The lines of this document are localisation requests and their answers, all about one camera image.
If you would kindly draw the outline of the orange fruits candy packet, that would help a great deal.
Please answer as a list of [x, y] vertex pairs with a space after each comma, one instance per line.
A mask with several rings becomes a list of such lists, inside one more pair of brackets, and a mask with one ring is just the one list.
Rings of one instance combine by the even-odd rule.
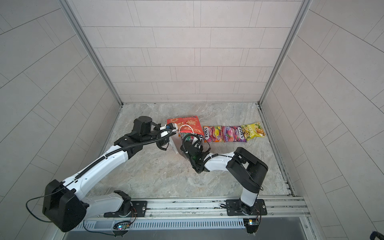
[[223, 142], [223, 131], [221, 126], [203, 126], [204, 138], [208, 143]]

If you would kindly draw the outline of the red paper gift bag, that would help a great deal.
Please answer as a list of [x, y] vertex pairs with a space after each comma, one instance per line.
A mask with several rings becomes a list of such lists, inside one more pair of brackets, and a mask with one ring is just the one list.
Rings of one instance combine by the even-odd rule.
[[168, 119], [167, 124], [176, 126], [177, 133], [171, 137], [170, 142], [173, 149], [181, 156], [183, 156], [181, 150], [183, 139], [192, 144], [197, 140], [204, 142], [203, 128], [197, 116]]

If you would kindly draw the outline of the purple raspberry candy packet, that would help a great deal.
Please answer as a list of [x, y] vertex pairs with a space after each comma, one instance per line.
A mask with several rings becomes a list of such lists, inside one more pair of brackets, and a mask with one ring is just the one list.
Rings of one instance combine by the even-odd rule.
[[222, 126], [222, 137], [225, 143], [247, 142], [241, 126]]

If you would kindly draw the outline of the yellow green snack packet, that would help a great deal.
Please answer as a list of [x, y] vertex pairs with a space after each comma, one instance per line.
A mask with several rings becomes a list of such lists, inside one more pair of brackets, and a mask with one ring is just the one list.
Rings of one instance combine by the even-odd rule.
[[266, 136], [260, 122], [253, 124], [241, 125], [244, 137], [247, 141], [254, 138], [264, 138]]

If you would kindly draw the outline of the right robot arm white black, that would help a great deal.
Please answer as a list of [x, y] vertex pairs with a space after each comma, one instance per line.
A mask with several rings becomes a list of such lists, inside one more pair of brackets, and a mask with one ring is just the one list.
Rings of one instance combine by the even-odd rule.
[[242, 185], [243, 191], [237, 206], [227, 206], [227, 209], [248, 216], [261, 213], [261, 208], [257, 206], [257, 198], [259, 192], [263, 190], [262, 184], [269, 170], [263, 161], [242, 147], [227, 154], [204, 152], [200, 141], [194, 144], [189, 141], [183, 142], [181, 151], [198, 174], [225, 171]]

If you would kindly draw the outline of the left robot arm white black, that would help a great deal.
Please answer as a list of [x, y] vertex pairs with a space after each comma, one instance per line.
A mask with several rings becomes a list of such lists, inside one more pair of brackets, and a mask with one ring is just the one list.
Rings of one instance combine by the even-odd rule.
[[161, 126], [152, 118], [141, 116], [134, 120], [133, 130], [120, 137], [91, 164], [59, 182], [51, 181], [45, 189], [42, 213], [62, 232], [77, 227], [83, 220], [104, 215], [132, 217], [135, 214], [131, 197], [123, 191], [87, 197], [88, 192], [112, 170], [125, 163], [145, 145], [157, 144], [162, 149], [178, 131], [175, 124]]

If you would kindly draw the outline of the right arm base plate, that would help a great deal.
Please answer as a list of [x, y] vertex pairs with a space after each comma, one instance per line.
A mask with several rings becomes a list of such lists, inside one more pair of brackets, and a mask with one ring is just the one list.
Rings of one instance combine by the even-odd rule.
[[226, 200], [224, 205], [228, 216], [266, 216], [268, 214], [263, 199], [256, 199], [251, 207], [241, 200]]

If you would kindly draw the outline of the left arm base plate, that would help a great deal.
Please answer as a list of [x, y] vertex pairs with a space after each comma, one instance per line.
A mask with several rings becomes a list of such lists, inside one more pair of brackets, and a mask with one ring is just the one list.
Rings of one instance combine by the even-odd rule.
[[104, 213], [104, 218], [141, 218], [145, 216], [147, 205], [147, 201], [124, 202], [116, 212]]

